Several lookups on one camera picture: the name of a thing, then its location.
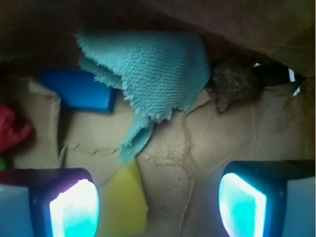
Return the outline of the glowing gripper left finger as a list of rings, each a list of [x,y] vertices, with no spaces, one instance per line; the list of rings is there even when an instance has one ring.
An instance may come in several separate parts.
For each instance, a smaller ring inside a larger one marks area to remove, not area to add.
[[[2,237],[93,237],[100,198],[84,168],[0,172]]]

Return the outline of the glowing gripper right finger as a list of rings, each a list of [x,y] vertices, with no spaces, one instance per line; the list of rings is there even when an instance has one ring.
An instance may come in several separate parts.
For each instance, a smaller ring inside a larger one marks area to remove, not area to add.
[[[315,161],[232,161],[218,204],[230,237],[314,237]]]

